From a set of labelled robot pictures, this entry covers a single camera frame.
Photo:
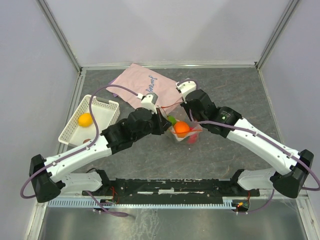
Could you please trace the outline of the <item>clear zip top bag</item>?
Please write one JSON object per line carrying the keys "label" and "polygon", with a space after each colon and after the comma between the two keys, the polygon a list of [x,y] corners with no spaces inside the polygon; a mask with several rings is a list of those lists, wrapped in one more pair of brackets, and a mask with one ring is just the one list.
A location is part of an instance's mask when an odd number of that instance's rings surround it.
{"label": "clear zip top bag", "polygon": [[171,122],[172,126],[165,132],[165,135],[175,143],[195,144],[203,128],[191,121],[180,106],[179,102],[172,106],[161,106],[161,113]]}

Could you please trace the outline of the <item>white perforated plastic basket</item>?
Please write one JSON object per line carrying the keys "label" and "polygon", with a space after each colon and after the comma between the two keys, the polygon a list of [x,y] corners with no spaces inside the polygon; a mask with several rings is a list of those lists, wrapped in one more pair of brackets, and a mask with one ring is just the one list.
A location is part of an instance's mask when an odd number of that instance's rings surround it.
{"label": "white perforated plastic basket", "polygon": [[[84,140],[92,140],[95,138],[96,127],[94,124],[89,127],[81,127],[78,125],[79,116],[90,112],[90,98],[90,94],[87,94],[83,97],[75,112],[72,114],[63,131],[59,135],[58,141],[60,143],[77,147],[82,145]],[[112,100],[95,96],[92,100],[91,108],[100,132],[106,129],[109,125],[115,124],[120,116],[119,103]]]}

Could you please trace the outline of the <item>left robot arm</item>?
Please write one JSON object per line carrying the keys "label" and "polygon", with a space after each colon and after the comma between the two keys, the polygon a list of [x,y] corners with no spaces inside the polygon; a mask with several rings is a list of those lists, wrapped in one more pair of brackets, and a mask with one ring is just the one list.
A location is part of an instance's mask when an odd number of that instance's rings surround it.
{"label": "left robot arm", "polygon": [[29,177],[37,202],[45,203],[58,197],[62,192],[96,191],[106,195],[111,183],[105,174],[70,174],[101,158],[109,157],[132,147],[133,143],[148,135],[162,135],[171,127],[159,109],[153,113],[138,108],[127,118],[108,126],[97,139],[77,146],[60,155],[44,158],[37,154],[31,158]]}

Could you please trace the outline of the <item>green apple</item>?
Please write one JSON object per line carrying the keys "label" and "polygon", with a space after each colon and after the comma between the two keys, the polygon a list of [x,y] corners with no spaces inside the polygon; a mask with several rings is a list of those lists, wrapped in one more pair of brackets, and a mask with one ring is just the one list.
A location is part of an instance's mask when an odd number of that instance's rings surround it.
{"label": "green apple", "polygon": [[167,116],[167,120],[172,124],[172,126],[174,126],[177,123],[177,120],[171,115]]}

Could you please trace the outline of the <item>orange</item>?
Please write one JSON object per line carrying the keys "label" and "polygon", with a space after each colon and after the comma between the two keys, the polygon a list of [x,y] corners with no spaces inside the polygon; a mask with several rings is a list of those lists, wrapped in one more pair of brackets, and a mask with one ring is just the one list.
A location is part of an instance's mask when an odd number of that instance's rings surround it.
{"label": "orange", "polygon": [[178,138],[184,138],[190,132],[190,126],[184,121],[177,121],[173,129]]}

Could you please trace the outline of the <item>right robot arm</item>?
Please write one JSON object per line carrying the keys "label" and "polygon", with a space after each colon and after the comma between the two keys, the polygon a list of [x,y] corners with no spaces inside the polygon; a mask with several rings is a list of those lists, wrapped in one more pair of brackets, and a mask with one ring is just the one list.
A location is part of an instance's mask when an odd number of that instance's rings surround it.
{"label": "right robot arm", "polygon": [[298,151],[271,138],[254,127],[230,107],[217,107],[202,89],[189,90],[182,95],[181,106],[188,117],[210,133],[220,135],[247,148],[271,167],[262,170],[239,170],[229,183],[236,196],[253,189],[274,189],[295,199],[310,173],[314,154]]}

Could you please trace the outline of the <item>red apple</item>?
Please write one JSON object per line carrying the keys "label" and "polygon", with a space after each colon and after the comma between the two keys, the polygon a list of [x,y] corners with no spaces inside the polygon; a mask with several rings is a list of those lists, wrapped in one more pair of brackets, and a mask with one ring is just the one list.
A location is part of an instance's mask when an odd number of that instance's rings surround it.
{"label": "red apple", "polygon": [[195,133],[195,134],[188,137],[187,143],[188,144],[195,144],[198,141],[198,139],[199,139],[199,134]]}

